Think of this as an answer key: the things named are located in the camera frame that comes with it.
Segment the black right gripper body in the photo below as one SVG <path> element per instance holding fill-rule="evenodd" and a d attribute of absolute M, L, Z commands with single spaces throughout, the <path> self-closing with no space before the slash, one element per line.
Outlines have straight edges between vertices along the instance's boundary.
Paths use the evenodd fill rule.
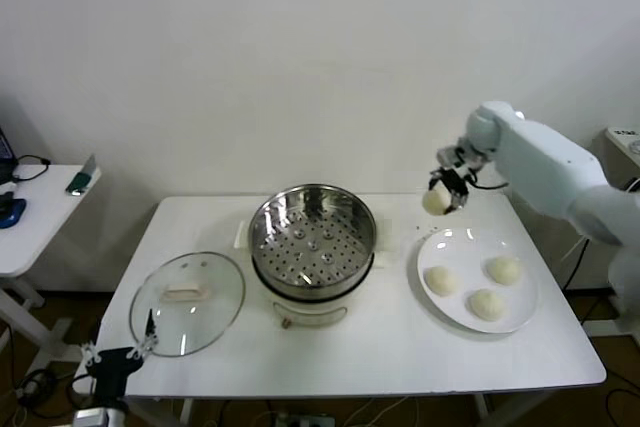
<path fill-rule="evenodd" d="M 453 169 L 442 170 L 442 183 L 452 195 L 468 195 L 466 181 Z"/>

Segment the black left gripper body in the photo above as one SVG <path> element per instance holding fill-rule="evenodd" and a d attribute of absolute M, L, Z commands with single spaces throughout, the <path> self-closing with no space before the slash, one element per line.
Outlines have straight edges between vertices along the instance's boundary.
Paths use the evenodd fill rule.
<path fill-rule="evenodd" d="M 143 366 L 141 354 L 133 347 L 103 350 L 100 361 L 94 360 L 88 374 L 95 380 L 94 397 L 97 400 L 122 398 L 128 378 Z"/>

